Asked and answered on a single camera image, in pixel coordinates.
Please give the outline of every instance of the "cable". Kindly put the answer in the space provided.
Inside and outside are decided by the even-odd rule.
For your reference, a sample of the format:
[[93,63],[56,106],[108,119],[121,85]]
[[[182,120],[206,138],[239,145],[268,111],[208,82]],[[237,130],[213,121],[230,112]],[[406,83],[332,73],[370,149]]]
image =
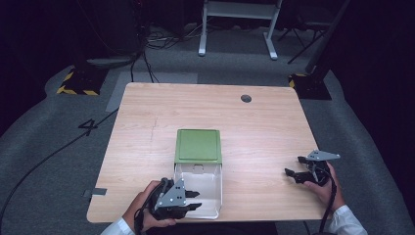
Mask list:
[[320,229],[319,232],[323,232],[324,231],[324,226],[326,225],[326,221],[327,221],[327,217],[329,216],[330,213],[330,209],[333,206],[333,203],[335,202],[335,198],[336,198],[336,192],[337,192],[337,186],[335,183],[335,179],[333,178],[333,176],[327,172],[325,169],[317,167],[316,169],[320,169],[321,171],[323,171],[326,175],[328,175],[332,181],[332,194],[330,196],[330,201],[329,204],[327,205],[327,209],[324,212],[323,218],[321,219],[321,223],[320,223]]
[[146,201],[144,202],[143,206],[135,212],[134,229],[136,230],[136,233],[138,235],[142,234],[139,229],[140,228],[142,229],[143,222],[144,222],[144,210],[148,208],[147,205],[149,204],[149,201],[152,199],[153,194],[155,194],[156,190],[158,190],[162,185],[163,185],[162,192],[164,192],[165,188],[167,187],[167,184],[168,184],[168,179],[162,178],[161,183],[152,190],[149,197],[147,197]]
[[2,228],[2,223],[3,223],[3,217],[4,217],[4,213],[6,211],[6,207],[9,205],[10,200],[12,199],[13,195],[15,194],[16,190],[18,190],[19,186],[21,186],[21,184],[24,182],[25,179],[27,179],[27,177],[34,172],[38,167],[40,167],[42,164],[44,164],[46,161],[48,161],[50,158],[52,158],[53,156],[55,156],[56,154],[58,154],[59,152],[63,151],[66,147],[70,146],[71,144],[73,144],[74,142],[76,142],[77,140],[79,140],[80,138],[82,138],[83,136],[85,136],[86,134],[88,134],[92,129],[97,128],[98,125],[100,125],[102,122],[104,122],[106,119],[108,119],[110,116],[112,116],[113,114],[115,114],[118,111],[118,109],[112,111],[110,114],[108,114],[106,117],[104,117],[102,120],[98,121],[95,125],[90,126],[86,131],[84,131],[82,134],[80,134],[79,136],[77,136],[76,138],[74,138],[73,140],[71,140],[70,142],[68,142],[68,144],[64,145],[63,147],[61,147],[60,149],[56,150],[55,152],[53,152],[52,154],[50,154],[49,156],[47,156],[46,158],[44,158],[42,161],[40,161],[37,165],[35,165],[33,168],[31,168],[25,175],[24,177],[21,178],[21,180],[16,184],[16,186],[12,189],[12,191],[10,192],[9,196],[7,197],[2,210],[0,212],[0,235],[1,235],[1,228]]
[[152,66],[147,61],[146,51],[143,51],[143,57],[144,57],[144,62],[146,63],[146,66],[147,66],[147,71],[149,72],[149,75],[150,75],[150,79],[152,80],[153,83],[155,83],[155,80],[158,83],[160,83],[159,80],[156,78],[156,76],[152,72]]
[[[166,36],[164,36],[164,34],[162,32],[154,31],[147,37],[148,43],[147,43],[146,47],[148,47],[150,49],[154,49],[154,50],[171,48],[174,45],[176,45],[178,42],[186,42],[186,41],[191,40],[194,37],[201,36],[201,34],[192,35],[192,33],[194,33],[200,27],[202,27],[202,24],[197,25],[195,28],[193,28],[189,32],[185,33],[185,36],[183,36],[183,38],[188,38],[188,39],[180,39],[178,37],[166,37]],[[151,42],[159,42],[159,41],[163,41],[163,44],[162,45],[155,45],[155,44],[151,43]]]
[[134,74],[132,73],[132,69],[134,67],[135,62],[138,60],[138,53],[135,55],[135,59],[134,61],[131,63],[131,67],[130,67],[130,74],[131,74],[131,82],[134,82]]
[[307,230],[307,235],[311,235],[311,232],[310,232],[310,229],[309,229],[309,227],[308,227],[307,222],[304,220],[302,223],[304,224],[304,227],[305,227],[305,229]]

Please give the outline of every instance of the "hand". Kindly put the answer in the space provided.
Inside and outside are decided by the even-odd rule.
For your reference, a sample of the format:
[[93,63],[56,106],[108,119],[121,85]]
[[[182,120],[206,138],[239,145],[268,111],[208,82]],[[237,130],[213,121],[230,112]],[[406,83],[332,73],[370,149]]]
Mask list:
[[[340,183],[337,178],[335,169],[329,163],[327,163],[327,165],[330,169],[330,173],[332,174],[332,177],[334,178],[336,186],[337,186],[335,201],[333,203],[333,206],[331,207],[332,212],[335,212],[338,208],[345,205],[346,202],[345,202],[345,199],[343,198],[342,190],[341,190]],[[310,181],[305,181],[303,184],[307,186],[309,190],[315,193],[318,196],[318,198],[321,200],[321,202],[323,202],[324,205],[326,205],[326,207],[329,205],[330,197],[332,195],[332,180],[331,179],[329,179],[329,181],[322,187]]]
[[[143,207],[144,202],[149,197],[150,193],[160,184],[159,181],[152,181],[144,190],[144,192],[140,192],[135,199],[132,201],[131,205],[128,207],[127,211],[124,213],[122,218],[128,224],[132,231],[134,230],[134,216],[137,210]],[[156,220],[153,216],[148,212],[147,209],[144,210],[144,221],[143,221],[143,229],[142,232],[147,231],[152,227],[167,227],[169,225],[176,224],[176,220],[172,218],[163,219],[163,220]]]

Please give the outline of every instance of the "plastic container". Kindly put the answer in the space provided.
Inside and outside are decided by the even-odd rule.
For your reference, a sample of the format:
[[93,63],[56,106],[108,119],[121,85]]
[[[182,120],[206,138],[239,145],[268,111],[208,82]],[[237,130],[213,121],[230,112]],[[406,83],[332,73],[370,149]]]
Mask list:
[[219,217],[222,207],[222,154],[220,134],[212,129],[179,129],[177,131],[174,181],[184,179],[186,190],[197,191],[186,205],[202,203],[189,218]]

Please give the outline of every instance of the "wooden table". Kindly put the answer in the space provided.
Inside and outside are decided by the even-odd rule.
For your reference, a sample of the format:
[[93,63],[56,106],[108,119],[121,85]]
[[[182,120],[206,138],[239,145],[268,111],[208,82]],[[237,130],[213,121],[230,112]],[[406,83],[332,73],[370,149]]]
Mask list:
[[317,149],[294,89],[129,83],[96,184],[108,191],[92,197],[88,220],[117,220],[151,180],[171,178],[181,128],[220,130],[223,205],[215,221],[322,217],[317,197],[284,171],[305,171],[297,156]]

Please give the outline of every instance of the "box lid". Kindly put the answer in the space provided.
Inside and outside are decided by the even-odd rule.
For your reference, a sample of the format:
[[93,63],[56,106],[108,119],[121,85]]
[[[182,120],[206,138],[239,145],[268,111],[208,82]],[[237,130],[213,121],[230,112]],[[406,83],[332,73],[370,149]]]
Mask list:
[[179,129],[176,164],[222,164],[219,130]]

